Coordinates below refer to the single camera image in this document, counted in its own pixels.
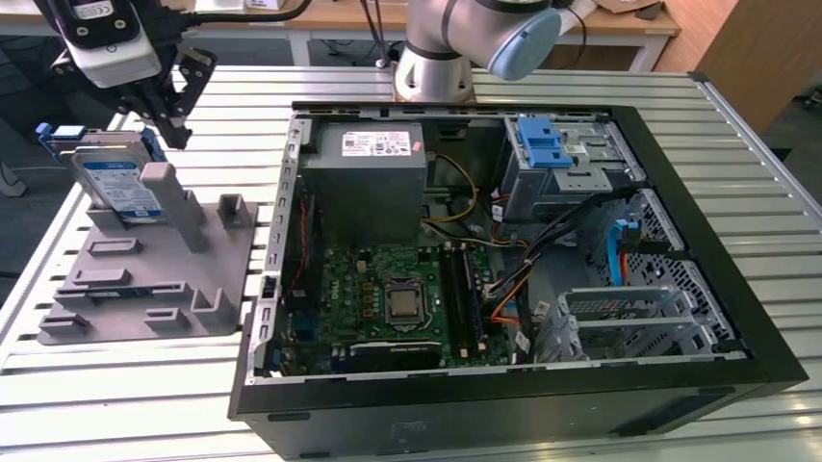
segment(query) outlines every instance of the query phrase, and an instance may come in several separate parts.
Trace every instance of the blue plastic clip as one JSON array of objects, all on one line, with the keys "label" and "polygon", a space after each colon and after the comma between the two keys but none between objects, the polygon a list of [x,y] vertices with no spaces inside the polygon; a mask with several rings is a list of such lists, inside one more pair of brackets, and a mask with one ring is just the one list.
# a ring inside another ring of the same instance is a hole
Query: blue plastic clip
[{"label": "blue plastic clip", "polygon": [[563,151],[563,136],[551,120],[547,117],[523,117],[517,119],[517,125],[531,168],[568,168],[573,161]]},{"label": "blue plastic clip", "polygon": [[621,271],[619,270],[619,242],[621,241],[621,234],[625,228],[636,229],[637,227],[639,223],[617,219],[607,229],[607,270],[611,273],[613,286],[624,286],[625,284],[621,278]]},{"label": "blue plastic clip", "polygon": [[82,125],[61,125],[52,131],[52,126],[45,122],[37,125],[34,131],[37,132],[37,141],[46,148],[53,159],[60,162],[60,153],[49,145],[50,140],[78,140],[84,133],[85,127]]}]

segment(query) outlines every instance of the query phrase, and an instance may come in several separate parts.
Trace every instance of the ram slot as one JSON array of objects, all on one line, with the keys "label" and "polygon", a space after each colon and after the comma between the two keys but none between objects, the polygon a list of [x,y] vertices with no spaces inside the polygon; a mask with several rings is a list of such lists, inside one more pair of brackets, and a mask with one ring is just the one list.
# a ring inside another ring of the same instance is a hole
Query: ram slot
[{"label": "ram slot", "polygon": [[453,357],[463,359],[476,353],[468,297],[472,295],[468,292],[472,281],[469,280],[469,273],[464,269],[463,251],[457,248],[444,247],[439,252],[439,271],[448,317],[448,338]]},{"label": "ram slot", "polygon": [[465,292],[465,298],[467,298],[467,307],[468,307],[468,314],[467,314],[467,318],[465,318],[465,327],[468,327],[468,335],[473,337],[475,342],[476,342],[476,348],[483,351],[485,349],[485,344],[484,344],[484,339],[485,339],[485,333],[483,331],[483,318],[481,318],[481,313],[480,313],[480,302],[479,302],[479,294],[476,291],[476,284],[479,284],[477,281],[473,280],[473,278],[471,277],[471,274],[473,273],[473,266],[471,265],[471,257],[469,254],[464,248],[464,244],[461,245],[461,273],[464,274],[465,277],[465,282],[467,282],[467,292]]},{"label": "ram slot", "polygon": [[439,277],[441,295],[448,319],[448,341],[451,355],[455,358],[467,357],[467,341],[463,329],[463,316],[460,315],[460,287],[456,279],[459,262],[453,255],[453,248],[444,246],[439,251]]}]

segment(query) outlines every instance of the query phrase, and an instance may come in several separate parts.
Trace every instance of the open computer tower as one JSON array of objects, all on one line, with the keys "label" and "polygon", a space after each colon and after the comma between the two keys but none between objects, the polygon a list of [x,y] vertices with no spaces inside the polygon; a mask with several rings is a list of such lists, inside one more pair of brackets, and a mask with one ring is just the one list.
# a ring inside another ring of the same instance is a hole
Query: open computer tower
[{"label": "open computer tower", "polygon": [[663,433],[806,380],[628,107],[297,103],[228,416],[286,459]]}]

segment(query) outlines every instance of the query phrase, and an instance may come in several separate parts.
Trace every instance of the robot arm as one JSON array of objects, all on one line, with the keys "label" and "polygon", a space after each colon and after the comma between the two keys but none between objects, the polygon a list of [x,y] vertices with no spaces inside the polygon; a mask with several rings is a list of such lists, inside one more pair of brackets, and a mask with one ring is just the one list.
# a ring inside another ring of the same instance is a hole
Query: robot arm
[{"label": "robot arm", "polygon": [[471,98],[471,63],[504,80],[539,67],[563,22],[548,0],[408,2],[407,46],[393,87],[407,101]]},{"label": "robot arm", "polygon": [[[177,49],[182,32],[205,22],[270,22],[297,17],[310,0],[277,14],[182,13],[158,0],[34,0],[65,50],[50,66],[120,114],[137,113],[153,124],[169,147],[184,149],[185,118],[205,89],[217,57],[205,50]],[[185,79],[177,91],[172,68]]]}]

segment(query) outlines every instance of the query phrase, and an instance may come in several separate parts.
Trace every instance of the power supply label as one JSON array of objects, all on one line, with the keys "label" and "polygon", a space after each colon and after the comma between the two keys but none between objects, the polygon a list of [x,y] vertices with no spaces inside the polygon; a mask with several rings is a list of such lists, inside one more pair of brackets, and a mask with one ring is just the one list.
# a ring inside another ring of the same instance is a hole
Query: power supply label
[{"label": "power supply label", "polygon": [[161,208],[140,183],[140,168],[133,162],[85,162],[82,167],[94,189],[122,218],[133,222],[158,217]]},{"label": "power supply label", "polygon": [[409,156],[408,132],[347,132],[343,135],[343,156]]}]

